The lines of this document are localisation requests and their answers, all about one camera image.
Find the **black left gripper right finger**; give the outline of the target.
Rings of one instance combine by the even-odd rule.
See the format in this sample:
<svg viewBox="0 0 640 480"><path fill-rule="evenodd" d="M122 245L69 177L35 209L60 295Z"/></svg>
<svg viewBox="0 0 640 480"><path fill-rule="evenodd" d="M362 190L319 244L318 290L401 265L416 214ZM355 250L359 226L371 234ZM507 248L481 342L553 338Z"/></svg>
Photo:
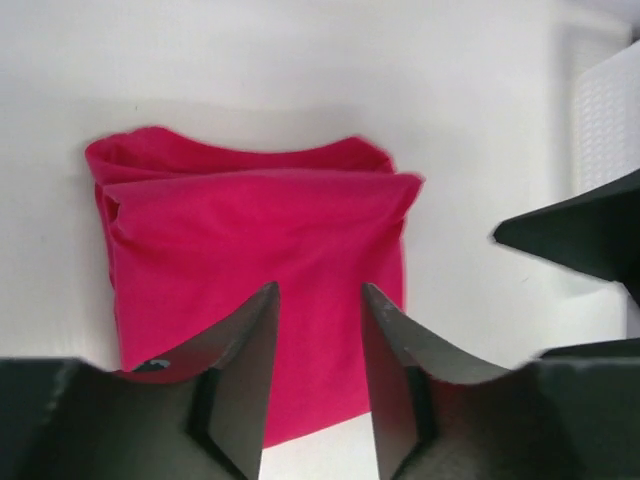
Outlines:
<svg viewBox="0 0 640 480"><path fill-rule="evenodd" d="M383 479L635 479L639 343L555 348L505 369L362 288Z"/></svg>

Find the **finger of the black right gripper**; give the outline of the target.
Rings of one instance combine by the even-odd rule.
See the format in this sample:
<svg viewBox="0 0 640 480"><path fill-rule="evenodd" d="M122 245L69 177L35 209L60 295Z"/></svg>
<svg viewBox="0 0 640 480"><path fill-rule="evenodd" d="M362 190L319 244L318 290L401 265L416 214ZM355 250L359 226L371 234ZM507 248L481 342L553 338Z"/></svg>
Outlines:
<svg viewBox="0 0 640 480"><path fill-rule="evenodd" d="M578 273L622 284L639 300L639 172L502 221L493 239Z"/></svg>

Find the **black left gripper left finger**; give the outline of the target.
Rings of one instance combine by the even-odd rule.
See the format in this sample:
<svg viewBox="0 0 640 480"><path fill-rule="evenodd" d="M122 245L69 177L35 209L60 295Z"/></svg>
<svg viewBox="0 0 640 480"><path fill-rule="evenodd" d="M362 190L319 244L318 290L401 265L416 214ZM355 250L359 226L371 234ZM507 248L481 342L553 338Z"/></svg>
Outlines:
<svg viewBox="0 0 640 480"><path fill-rule="evenodd" d="M269 283L131 372L73 358L1 362L5 479L254 479L279 320Z"/></svg>

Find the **white plastic laundry basket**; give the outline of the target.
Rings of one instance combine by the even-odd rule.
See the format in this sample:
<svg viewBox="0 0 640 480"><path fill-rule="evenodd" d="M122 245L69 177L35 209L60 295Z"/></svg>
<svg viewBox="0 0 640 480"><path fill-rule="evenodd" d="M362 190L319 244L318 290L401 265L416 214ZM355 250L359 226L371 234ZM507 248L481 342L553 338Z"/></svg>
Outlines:
<svg viewBox="0 0 640 480"><path fill-rule="evenodd" d="M639 43L590 41L571 65L574 196L639 169Z"/></svg>

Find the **pink t shirt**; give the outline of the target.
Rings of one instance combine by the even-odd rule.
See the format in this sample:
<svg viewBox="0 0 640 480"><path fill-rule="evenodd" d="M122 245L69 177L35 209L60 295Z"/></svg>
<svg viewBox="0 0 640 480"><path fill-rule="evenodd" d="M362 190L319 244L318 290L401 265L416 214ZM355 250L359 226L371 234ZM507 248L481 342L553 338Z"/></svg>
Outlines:
<svg viewBox="0 0 640 480"><path fill-rule="evenodd" d="M162 127L113 134L85 158L130 371L280 288L267 446L369 411L360 289L404 301L402 233L424 180L360 137L238 151Z"/></svg>

